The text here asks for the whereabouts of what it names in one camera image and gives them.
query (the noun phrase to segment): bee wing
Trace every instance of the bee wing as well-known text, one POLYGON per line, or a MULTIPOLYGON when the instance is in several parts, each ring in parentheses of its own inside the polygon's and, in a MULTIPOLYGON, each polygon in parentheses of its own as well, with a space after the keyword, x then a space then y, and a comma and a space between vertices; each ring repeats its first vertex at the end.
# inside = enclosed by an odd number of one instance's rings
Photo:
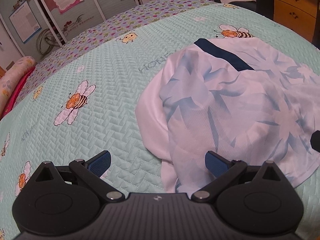
POLYGON ((8 145, 9 145, 9 142, 10 142, 10 133, 8 133, 7 138, 5 140, 5 143, 4 143, 4 148, 5 149, 7 149, 8 145))
POLYGON ((239 32, 243 32, 243 33, 248 33, 248 32, 249 32, 249 30, 248 30, 248 29, 246 29, 246 28, 242 28, 242 27, 241 27, 241 28, 239 28, 239 29, 238 29, 238 31, 239 31, 239 32))
POLYGON ((85 81, 82 81, 81 84, 78 86, 78 89, 76 91, 76 94, 80 94, 80 95, 83 95, 83 93, 85 92, 85 90, 87 89, 88 87, 88 82, 85 80, 85 81))
POLYGON ((96 85, 92 85, 87 88, 87 90, 83 93, 84 96, 89 96, 96 89, 96 85))
POLYGON ((63 121, 65 121, 69 114, 72 112, 73 108, 67 109, 66 107, 58 114, 56 119, 54 119, 54 125, 57 126, 59 124, 62 124, 63 121))
POLYGON ((72 122, 76 119, 79 109, 74 109, 68 117, 68 124, 72 124, 72 122))
POLYGON ((16 185, 16 190, 14 191, 14 194, 15 194, 16 197, 19 195, 20 190, 21 190, 21 189, 20 189, 20 187, 19 187, 19 182, 18 182, 17 185, 16 185))
POLYGON ((29 177, 30 169, 31 169, 31 164, 28 161, 28 162, 26 162, 26 165, 24 166, 24 171, 23 171, 23 173, 26 176, 26 178, 29 177))
POLYGON ((219 28, 222 29, 223 31, 234 31, 234 32, 237 31, 237 29, 235 27, 230 26, 230 25, 221 24, 221 25, 219 25, 219 28))

